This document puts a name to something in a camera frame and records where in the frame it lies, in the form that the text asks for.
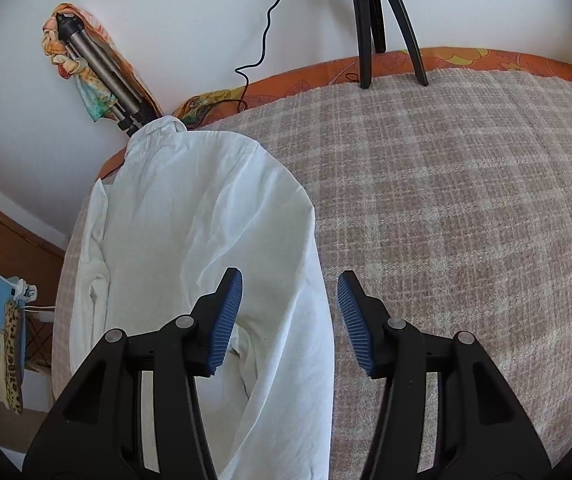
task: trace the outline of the orange floral fabric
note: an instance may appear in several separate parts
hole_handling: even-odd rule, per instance
[[[421,50],[426,72],[437,68],[469,68],[471,70],[521,70],[540,77],[559,77],[572,81],[572,65],[530,54],[489,50],[486,48],[457,48],[440,46]],[[406,51],[397,50],[375,54],[372,63],[373,77],[412,73],[413,64]],[[255,108],[278,99],[322,86],[356,82],[359,78],[359,58],[350,57],[317,64],[275,75],[248,86],[244,100],[248,108]],[[243,87],[209,92],[189,99],[173,115],[186,126],[197,124],[210,106],[223,99],[239,99]],[[223,103],[212,108],[204,118],[207,125],[237,113],[237,103]],[[101,168],[104,178],[117,170],[124,161],[126,150],[112,156]]]

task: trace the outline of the black cord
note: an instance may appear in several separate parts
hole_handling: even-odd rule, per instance
[[[242,76],[245,79],[245,85],[243,86],[243,91],[242,91],[241,97],[239,99],[222,99],[221,101],[217,101],[217,102],[209,105],[208,110],[206,111],[204,116],[199,120],[199,122],[195,126],[191,125],[191,130],[200,127],[201,124],[203,123],[203,121],[208,116],[208,114],[213,110],[213,108],[220,105],[221,103],[230,103],[230,102],[239,103],[237,105],[237,113],[248,109],[248,103],[243,98],[245,98],[246,92],[248,91],[248,86],[250,86],[250,79],[248,79],[248,76],[246,76],[245,73],[243,73],[242,71],[246,70],[247,68],[258,67],[259,65],[261,65],[263,63],[263,60],[266,58],[266,38],[268,36],[268,31],[271,29],[271,23],[272,23],[271,12],[279,5],[280,2],[281,2],[281,0],[276,0],[275,3],[272,4],[272,7],[270,9],[268,9],[268,13],[267,13],[268,23],[266,25],[266,29],[263,32],[263,37],[261,38],[261,58],[259,59],[259,61],[256,63],[250,64],[250,65],[240,66],[240,67],[237,67],[235,69],[235,73],[239,74],[240,76]]]

